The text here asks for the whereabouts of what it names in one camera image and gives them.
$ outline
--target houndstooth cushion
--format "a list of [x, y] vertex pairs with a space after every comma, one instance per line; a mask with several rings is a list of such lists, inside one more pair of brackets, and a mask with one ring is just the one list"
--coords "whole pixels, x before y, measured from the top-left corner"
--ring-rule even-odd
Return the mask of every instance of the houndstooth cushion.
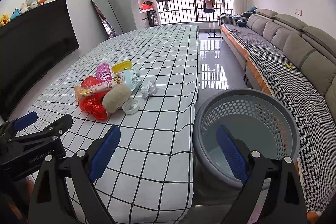
[[223, 24], [232, 24], [237, 26], [237, 21], [241, 20], [244, 23], [247, 23], [249, 20], [247, 17], [241, 16], [232, 16], [232, 15], [219, 15], [218, 16], [218, 24], [222, 26]]
[[271, 43], [266, 44], [248, 28], [225, 27], [249, 51], [273, 95], [292, 113], [300, 133], [307, 210], [324, 211], [336, 192], [336, 126], [324, 97], [295, 66], [292, 70], [284, 66], [291, 62]]

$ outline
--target pink plastic basket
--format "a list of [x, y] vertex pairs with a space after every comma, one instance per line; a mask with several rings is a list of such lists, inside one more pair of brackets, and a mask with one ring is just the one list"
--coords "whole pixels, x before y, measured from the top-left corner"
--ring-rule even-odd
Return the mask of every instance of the pink plastic basket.
[[108, 63], [102, 63], [98, 65], [96, 78], [98, 78], [102, 82], [112, 80], [111, 71]]

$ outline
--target gray sofa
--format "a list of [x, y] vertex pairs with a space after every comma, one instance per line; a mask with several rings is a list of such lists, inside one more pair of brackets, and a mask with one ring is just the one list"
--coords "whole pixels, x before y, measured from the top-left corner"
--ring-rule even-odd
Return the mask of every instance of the gray sofa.
[[257, 9], [246, 28], [222, 20], [221, 36], [252, 87], [292, 113], [307, 210], [324, 211], [336, 190], [336, 39], [267, 9]]

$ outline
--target blue gripper pad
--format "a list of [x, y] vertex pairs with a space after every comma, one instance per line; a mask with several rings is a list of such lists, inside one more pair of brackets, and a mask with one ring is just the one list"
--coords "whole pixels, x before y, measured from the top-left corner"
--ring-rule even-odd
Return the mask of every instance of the blue gripper pad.
[[92, 183], [103, 176], [103, 173], [120, 142], [120, 128], [114, 126], [111, 127], [109, 131], [107, 132], [108, 136], [106, 140], [100, 146], [91, 161], [89, 179]]
[[13, 124], [13, 129], [15, 131], [21, 131], [36, 121], [37, 121], [37, 113], [34, 111], [30, 112], [27, 115], [24, 115], [23, 117], [16, 120]]
[[240, 154], [229, 134], [222, 126], [217, 128], [216, 139], [220, 148], [222, 149], [227, 163], [232, 170], [233, 175], [236, 179], [241, 180], [241, 182], [245, 184], [248, 179], [246, 172], [246, 161]]

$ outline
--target white lid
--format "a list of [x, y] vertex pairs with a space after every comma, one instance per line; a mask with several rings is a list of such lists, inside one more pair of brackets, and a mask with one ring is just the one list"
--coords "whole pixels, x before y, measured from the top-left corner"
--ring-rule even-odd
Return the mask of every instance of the white lid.
[[133, 114], [137, 112], [140, 108], [139, 101], [137, 99], [128, 99], [124, 104], [123, 104], [123, 111], [126, 114]]

